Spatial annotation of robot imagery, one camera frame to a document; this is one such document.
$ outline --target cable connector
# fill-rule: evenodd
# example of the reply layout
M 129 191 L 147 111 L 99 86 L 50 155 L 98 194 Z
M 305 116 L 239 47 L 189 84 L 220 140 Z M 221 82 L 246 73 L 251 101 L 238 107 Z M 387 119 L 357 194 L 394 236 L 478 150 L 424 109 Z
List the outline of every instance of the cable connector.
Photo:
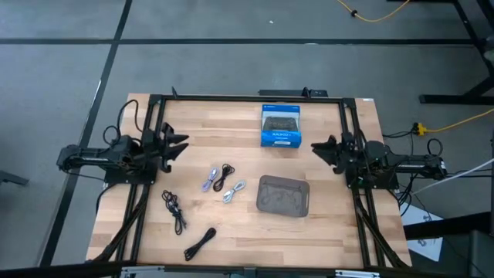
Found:
M 427 132 L 427 128 L 425 128 L 422 123 L 414 123 L 415 134 L 417 134 L 418 136 L 424 136 L 426 132 Z

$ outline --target black cable bundle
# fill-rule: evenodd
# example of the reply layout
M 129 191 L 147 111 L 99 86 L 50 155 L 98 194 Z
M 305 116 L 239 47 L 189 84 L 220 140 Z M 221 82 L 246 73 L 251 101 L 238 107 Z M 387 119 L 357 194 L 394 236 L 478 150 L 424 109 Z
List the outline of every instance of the black cable bundle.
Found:
M 175 217 L 175 233 L 177 235 L 182 234 L 182 228 L 186 229 L 187 223 L 182 217 L 182 210 L 178 208 L 177 196 L 167 190 L 163 190 L 161 197 L 165 201 L 168 211 Z
M 213 190 L 215 192 L 220 192 L 223 189 L 226 177 L 230 174 L 235 173 L 235 169 L 230 164 L 223 164 L 222 168 L 222 176 L 213 184 Z
M 187 249 L 184 251 L 185 254 L 185 260 L 190 261 L 192 258 L 194 258 L 195 254 L 199 251 L 199 249 L 209 241 L 209 239 L 212 239 L 216 235 L 216 229 L 215 228 L 209 228 L 209 230 L 206 232 L 204 237 L 199 241 L 197 244 L 193 245 L 191 248 Z
M 408 199 L 408 203 L 407 203 L 407 207 L 405 208 L 405 210 L 403 211 L 403 213 L 401 213 L 401 216 L 403 216 L 405 213 L 407 213 L 407 210 L 408 208 L 410 208 L 410 204 L 411 204 L 411 187 L 413 186 L 414 184 L 414 180 L 417 178 L 418 174 L 415 174 L 415 175 L 411 175 L 410 176 L 410 182 L 408 183 L 407 185 L 407 188 L 403 191 L 403 194 L 401 194 L 400 198 L 398 198 L 398 205 L 401 207 Z

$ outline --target wooden tabletop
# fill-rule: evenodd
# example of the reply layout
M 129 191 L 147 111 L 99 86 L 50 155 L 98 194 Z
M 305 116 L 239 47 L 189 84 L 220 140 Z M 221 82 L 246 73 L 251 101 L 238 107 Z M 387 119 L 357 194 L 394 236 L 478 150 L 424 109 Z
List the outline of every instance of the wooden tabletop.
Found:
M 131 93 L 139 101 L 138 122 L 142 127 L 149 94 Z M 360 127 L 368 140 L 382 141 L 376 107 L 371 99 L 357 99 Z M 298 149 L 260 147 L 262 103 L 168 100 L 164 112 L 176 134 L 188 134 L 190 144 L 172 172 L 158 172 L 151 186 L 140 243 L 138 263 L 199 266 L 286 266 L 361 268 L 360 245 L 350 190 L 344 175 L 335 175 L 310 144 L 324 142 L 341 124 L 338 106 L 328 103 L 298 103 L 302 144 Z M 140 137 L 134 127 L 133 105 L 124 112 L 122 133 Z M 347 118 L 351 126 L 350 112 Z M 201 191 L 212 167 L 229 163 L 235 173 L 221 192 Z M 310 184 L 309 215 L 292 218 L 260 212 L 255 206 L 259 178 L 274 175 L 305 180 Z M 239 180 L 246 187 L 235 193 L 230 204 L 223 194 Z M 161 198 L 163 190 L 178 196 L 187 229 L 177 236 L 174 218 Z M 87 258 L 103 251 L 120 228 L 129 185 L 110 189 L 101 199 Z M 393 250 L 411 264 L 396 200 L 384 190 L 374 190 L 380 231 Z M 197 243 L 210 228 L 217 230 L 189 262 L 184 250 Z M 125 258 L 130 256 L 130 232 Z M 367 241 L 375 264 L 374 243 Z

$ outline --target blue box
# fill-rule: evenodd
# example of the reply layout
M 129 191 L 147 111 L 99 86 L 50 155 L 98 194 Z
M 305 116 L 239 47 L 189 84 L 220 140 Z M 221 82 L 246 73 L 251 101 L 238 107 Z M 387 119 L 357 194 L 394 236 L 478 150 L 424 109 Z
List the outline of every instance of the blue box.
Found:
M 261 147 L 298 148 L 301 143 L 300 106 L 263 104 Z

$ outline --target black cable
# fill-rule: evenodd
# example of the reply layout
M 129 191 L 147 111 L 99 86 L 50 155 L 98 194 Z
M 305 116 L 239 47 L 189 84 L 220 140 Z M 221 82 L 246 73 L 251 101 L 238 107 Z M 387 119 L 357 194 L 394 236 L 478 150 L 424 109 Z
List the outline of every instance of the black cable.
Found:
M 367 138 L 365 137 L 365 134 L 362 130 L 359 130 L 360 131 L 360 135 L 362 136 L 362 140 L 364 140 L 364 143 L 367 143 Z
M 409 197 L 409 199 L 408 199 L 407 207 L 404 209 L 403 213 L 401 213 L 401 215 L 400 215 L 400 216 L 403 216 L 405 213 L 407 213 L 408 208 L 410 208 L 410 204 L 411 204 L 411 195 L 410 195 L 410 194 L 408 194 L 408 197 Z
M 105 189 L 103 189 L 102 192 L 98 195 L 98 199 L 96 200 L 96 214 L 98 214 L 98 210 L 100 209 L 101 197 L 103 196 L 103 194 L 105 194 L 105 192 L 108 191 L 108 189 L 112 188 L 115 185 L 116 184 L 108 184 L 108 186 Z
M 107 131 L 110 129 L 110 128 L 113 128 L 115 130 L 115 132 L 117 133 L 117 136 L 112 139 L 112 141 L 108 141 L 107 140 Z M 119 140 L 120 138 L 122 137 L 122 134 L 120 132 L 120 129 L 118 127 L 115 127 L 114 125 L 110 125 L 108 126 L 107 128 L 105 128 L 105 130 L 103 131 L 103 142 L 105 142 L 108 146 L 110 147 L 113 147 Z
M 120 111 L 118 112 L 118 118 L 117 118 L 117 127 L 118 127 L 118 129 L 120 129 L 120 119 L 122 118 L 122 114 L 124 113 L 125 107 L 127 107 L 127 105 L 129 105 L 131 103 L 136 104 L 136 113 L 134 114 L 134 124 L 136 125 L 137 130 L 142 132 L 142 130 L 139 128 L 139 125 L 137 125 L 137 112 L 139 110 L 139 103 L 137 102 L 137 100 L 129 100 L 122 106 L 122 108 L 120 108 Z
M 215 192 L 220 192 L 223 189 L 223 185 L 225 184 L 226 177 L 228 177 L 228 175 L 231 175 L 233 173 L 235 173 L 235 169 L 230 164 L 226 164 L 226 163 L 223 164 L 222 176 L 213 184 L 213 190 Z
M 142 130 L 139 128 L 139 125 L 137 124 L 137 112 L 139 110 L 139 103 L 137 102 L 137 100 L 129 100 L 127 101 L 121 108 L 120 108 L 120 111 L 118 112 L 118 116 L 117 116 L 117 125 L 114 126 L 114 125 L 110 125 L 108 126 L 107 128 L 105 128 L 105 130 L 103 131 L 103 141 L 108 145 L 108 148 L 105 149 L 104 151 L 101 151 L 99 154 L 102 154 L 104 153 L 105 151 L 108 151 L 110 150 L 112 147 L 115 146 L 115 144 L 118 143 L 118 141 L 120 141 L 120 138 L 122 137 L 122 134 L 120 132 L 120 119 L 122 117 L 122 114 L 124 113 L 124 110 L 125 110 L 125 107 L 127 107 L 127 105 L 131 104 L 131 103 L 135 103 L 136 104 L 136 112 L 134 114 L 134 124 L 137 128 L 138 131 L 142 132 Z M 108 141 L 107 140 L 107 132 L 109 129 L 113 128 L 115 130 L 115 132 L 117 133 L 117 136 L 112 140 L 112 141 Z M 132 138 L 133 141 L 137 141 L 139 142 L 139 144 L 141 144 L 140 140 L 137 139 L 137 138 Z
M 469 171 L 469 170 L 461 170 L 461 171 L 457 171 L 455 173 L 451 173 L 450 175 L 457 175 L 459 173 L 462 173 L 464 171 Z M 492 168 L 489 168 L 489 169 L 480 169 L 480 170 L 475 170 L 475 171 L 492 171 Z
M 411 134 L 411 131 L 399 131 L 393 134 L 383 134 L 384 138 L 401 138 Z
M 98 177 L 93 177 L 93 176 L 88 176 L 88 175 L 82 175 L 82 174 L 76 174 L 76 173 L 71 173 L 69 171 L 65 171 L 63 170 L 64 173 L 68 174 L 68 175 L 76 175 L 78 177 L 83 177 L 83 178 L 92 178 L 92 179 L 95 179 L 95 180 L 98 180 L 98 181 L 102 181 L 102 182 L 105 182 L 105 180 L 103 180 L 102 178 L 98 178 Z
M 194 258 L 195 254 L 199 251 L 199 249 L 209 241 L 209 239 L 212 239 L 216 235 L 216 229 L 215 228 L 209 228 L 209 230 L 206 232 L 204 237 L 202 237 L 201 241 L 199 241 L 197 244 L 193 245 L 191 248 L 187 249 L 184 251 L 185 255 L 185 260 L 190 261 L 192 258 Z
M 168 211 L 175 217 L 175 233 L 182 234 L 182 230 L 187 228 L 187 223 L 182 217 L 182 210 L 178 208 L 177 196 L 168 190 L 163 190 L 161 197 L 165 201 Z
M 398 202 L 398 197 L 396 197 L 396 194 L 394 192 L 392 192 L 392 190 L 390 190 L 390 189 L 386 189 L 386 190 L 389 192 L 389 194 L 391 194 L 391 196 L 393 196 L 393 198 L 396 200 L 396 202 Z
M 436 139 L 436 138 L 432 138 L 432 139 L 429 139 L 429 141 L 427 141 L 427 152 L 429 154 L 432 154 L 432 152 L 431 152 L 431 142 L 433 142 L 433 141 L 438 142 L 438 144 L 439 144 L 439 152 L 436 155 L 437 156 L 441 156 L 441 154 L 442 154 L 442 143 L 441 143 L 441 141 L 439 139 Z
M 414 134 L 413 133 L 410 133 L 410 140 L 411 140 L 411 151 L 410 151 L 410 155 L 414 155 Z
M 411 188 L 413 186 L 414 180 L 417 176 L 418 176 L 418 174 L 410 176 L 410 181 L 408 182 L 407 188 L 403 191 L 403 194 L 398 199 L 398 204 L 400 206 L 402 206 L 406 202 L 407 198 L 409 198 L 409 200 L 411 202 L 410 192 L 411 192 Z

